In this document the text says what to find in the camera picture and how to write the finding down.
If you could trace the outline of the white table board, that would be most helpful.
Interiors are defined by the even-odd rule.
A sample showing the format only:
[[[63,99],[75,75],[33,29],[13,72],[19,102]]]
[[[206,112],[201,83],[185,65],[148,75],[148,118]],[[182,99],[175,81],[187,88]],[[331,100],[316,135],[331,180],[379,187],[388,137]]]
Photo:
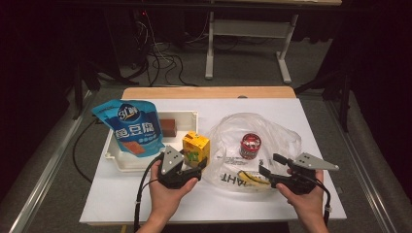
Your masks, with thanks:
[[[155,99],[162,112],[195,111],[198,132],[209,131],[223,117],[236,113],[255,113],[296,132],[302,150],[321,155],[301,103],[296,98],[242,99]],[[130,224],[141,172],[119,171],[102,157],[86,199],[81,222],[90,225]],[[295,219],[296,213],[275,189],[266,193],[239,193],[199,182],[171,218],[173,223],[273,222]]]

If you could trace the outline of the brown cardboard box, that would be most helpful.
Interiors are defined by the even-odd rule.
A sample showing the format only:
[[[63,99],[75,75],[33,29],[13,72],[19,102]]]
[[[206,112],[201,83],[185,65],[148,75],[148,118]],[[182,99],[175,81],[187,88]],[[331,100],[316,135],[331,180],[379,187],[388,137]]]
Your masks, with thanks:
[[[177,125],[175,119],[161,119],[160,121],[161,132],[164,137],[176,137]]]

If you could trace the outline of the clear smiley plastic bag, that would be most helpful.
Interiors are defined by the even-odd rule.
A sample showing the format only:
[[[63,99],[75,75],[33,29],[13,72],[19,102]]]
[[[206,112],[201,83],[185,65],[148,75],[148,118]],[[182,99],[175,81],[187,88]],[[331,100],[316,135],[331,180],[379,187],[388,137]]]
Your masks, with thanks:
[[[261,138],[257,157],[243,158],[240,141],[245,134],[254,133]],[[207,133],[211,140],[210,162],[203,178],[217,188],[235,192],[264,192],[270,182],[258,172],[261,165],[273,174],[286,175],[287,168],[273,160],[278,153],[286,158],[301,154],[301,137],[263,116],[239,113],[226,116]]]

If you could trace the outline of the red can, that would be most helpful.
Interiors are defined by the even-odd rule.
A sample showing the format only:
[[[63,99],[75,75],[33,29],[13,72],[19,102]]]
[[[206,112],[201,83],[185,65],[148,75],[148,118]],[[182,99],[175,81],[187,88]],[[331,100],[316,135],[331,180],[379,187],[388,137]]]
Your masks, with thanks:
[[[261,138],[254,133],[248,133],[240,141],[240,155],[248,160],[255,159],[261,147]]]

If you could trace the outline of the white-legged desk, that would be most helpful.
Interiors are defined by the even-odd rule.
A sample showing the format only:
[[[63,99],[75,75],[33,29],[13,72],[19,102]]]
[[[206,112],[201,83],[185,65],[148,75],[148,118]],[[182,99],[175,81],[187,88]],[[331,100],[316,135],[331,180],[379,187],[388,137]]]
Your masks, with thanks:
[[[338,7],[342,0],[210,0],[212,4],[247,3],[268,5],[269,7]],[[209,33],[208,50],[206,54],[205,79],[214,77],[214,38],[216,36],[252,37],[265,39],[283,39],[283,47],[275,52],[276,61],[280,69],[283,82],[292,82],[285,60],[291,43],[292,35],[298,21],[299,14],[292,14],[289,19],[281,21],[266,21],[252,19],[221,19],[215,18],[213,11],[208,13]]]

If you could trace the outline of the person's left hand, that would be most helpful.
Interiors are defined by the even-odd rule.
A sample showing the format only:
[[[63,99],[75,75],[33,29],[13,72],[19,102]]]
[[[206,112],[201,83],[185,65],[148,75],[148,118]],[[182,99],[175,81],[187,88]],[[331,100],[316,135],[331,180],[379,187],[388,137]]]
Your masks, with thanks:
[[[167,222],[178,210],[181,200],[190,193],[198,183],[197,178],[192,178],[179,189],[169,189],[157,180],[157,172],[160,162],[157,161],[151,167],[150,195],[152,210],[149,219]]]

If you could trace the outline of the yellow drink carton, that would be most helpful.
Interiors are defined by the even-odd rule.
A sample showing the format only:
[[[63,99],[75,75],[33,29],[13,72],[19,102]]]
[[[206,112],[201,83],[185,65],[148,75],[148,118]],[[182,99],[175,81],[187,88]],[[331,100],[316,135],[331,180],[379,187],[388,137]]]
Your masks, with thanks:
[[[210,140],[194,131],[189,131],[183,138],[183,153],[185,163],[189,167],[205,168],[210,158]]]

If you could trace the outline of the blue snack pouch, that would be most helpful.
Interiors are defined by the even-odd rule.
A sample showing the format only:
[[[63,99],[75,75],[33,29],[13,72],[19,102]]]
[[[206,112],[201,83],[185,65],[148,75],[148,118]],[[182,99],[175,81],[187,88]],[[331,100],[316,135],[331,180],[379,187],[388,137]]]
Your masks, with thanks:
[[[115,99],[91,111],[113,130],[122,151],[147,157],[164,148],[157,110],[152,102]]]

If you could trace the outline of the person's right hand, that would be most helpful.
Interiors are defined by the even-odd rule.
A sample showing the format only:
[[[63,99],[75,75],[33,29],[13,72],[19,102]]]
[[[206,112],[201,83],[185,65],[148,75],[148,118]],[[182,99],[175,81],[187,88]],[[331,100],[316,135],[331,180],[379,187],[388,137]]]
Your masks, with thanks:
[[[302,195],[294,194],[282,183],[277,183],[276,188],[293,206],[302,223],[309,225],[310,223],[324,222],[324,190],[322,188],[317,186],[309,194]]]

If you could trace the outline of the white plastic bin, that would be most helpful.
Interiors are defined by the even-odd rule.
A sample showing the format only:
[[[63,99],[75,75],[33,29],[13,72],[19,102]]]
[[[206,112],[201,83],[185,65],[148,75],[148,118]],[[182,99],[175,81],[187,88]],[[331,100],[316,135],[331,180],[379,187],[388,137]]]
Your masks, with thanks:
[[[183,138],[189,131],[198,131],[197,111],[165,111],[159,112],[160,119],[174,119],[177,128],[175,137],[164,137],[162,143],[171,146],[176,150],[183,148]],[[121,172],[141,172],[144,171],[150,162],[158,156],[158,153],[146,157],[138,157],[130,152],[122,151],[118,145],[112,130],[109,131],[102,156],[112,161]]]

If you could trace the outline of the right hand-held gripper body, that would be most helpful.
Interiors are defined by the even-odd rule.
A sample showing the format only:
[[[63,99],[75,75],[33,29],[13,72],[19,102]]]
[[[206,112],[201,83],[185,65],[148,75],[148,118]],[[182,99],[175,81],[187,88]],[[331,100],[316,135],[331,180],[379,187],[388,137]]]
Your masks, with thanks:
[[[304,152],[293,159],[293,166],[290,169],[292,174],[285,185],[294,194],[302,195],[310,193],[319,183],[316,179],[317,170],[338,171],[339,166]]]

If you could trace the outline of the aluminium floor rail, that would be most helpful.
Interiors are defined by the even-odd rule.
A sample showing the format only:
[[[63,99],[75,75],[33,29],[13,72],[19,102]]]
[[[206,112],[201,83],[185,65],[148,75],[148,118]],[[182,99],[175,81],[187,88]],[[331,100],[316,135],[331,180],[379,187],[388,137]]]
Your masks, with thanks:
[[[362,192],[365,195],[367,203],[371,208],[375,219],[383,233],[397,233],[394,224],[388,214],[387,208],[382,200],[376,185],[372,182],[372,179],[367,173],[367,170],[361,161],[360,154],[358,153],[352,139],[349,134],[343,129],[339,121],[338,111],[335,104],[330,101],[325,101],[326,108],[331,115],[334,124],[344,141],[344,144],[349,152],[349,157],[354,167],[355,174],[360,183]]]
[[[86,109],[94,100],[96,91],[88,90],[81,95],[83,105],[77,107],[75,92],[69,93],[70,106],[52,128],[18,175],[3,206],[9,205],[8,214],[13,220],[6,227],[7,233],[25,233],[36,215],[43,199],[64,160],[64,153],[80,127]]]

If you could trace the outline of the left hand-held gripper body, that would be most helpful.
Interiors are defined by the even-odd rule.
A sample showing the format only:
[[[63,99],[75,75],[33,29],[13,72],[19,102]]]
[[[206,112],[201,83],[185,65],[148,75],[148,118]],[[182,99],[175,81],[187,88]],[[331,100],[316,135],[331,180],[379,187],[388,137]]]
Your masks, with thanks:
[[[186,174],[186,170],[183,169],[185,156],[171,146],[167,146],[161,156],[157,179],[166,188],[179,189],[192,178],[201,180],[201,176],[191,177]]]

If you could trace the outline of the black stand legs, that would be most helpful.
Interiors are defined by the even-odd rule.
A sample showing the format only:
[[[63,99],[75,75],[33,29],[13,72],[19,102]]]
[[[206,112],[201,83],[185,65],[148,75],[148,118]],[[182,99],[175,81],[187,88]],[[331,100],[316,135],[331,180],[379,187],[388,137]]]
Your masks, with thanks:
[[[301,94],[309,89],[323,88],[324,91],[322,96],[327,101],[339,100],[339,112],[338,120],[342,129],[348,131],[348,111],[349,106],[349,97],[351,90],[351,75],[353,70],[348,67],[341,67],[337,70],[328,72],[325,75],[321,75],[318,78],[305,83],[293,91],[295,94]]]
[[[110,73],[97,63],[77,57],[74,68],[74,100],[76,106],[74,119],[78,119],[82,111],[86,108],[86,96],[83,94],[83,84],[85,84],[90,91],[98,91],[101,86],[98,80],[99,73],[103,73],[118,82],[127,83],[125,78]]]

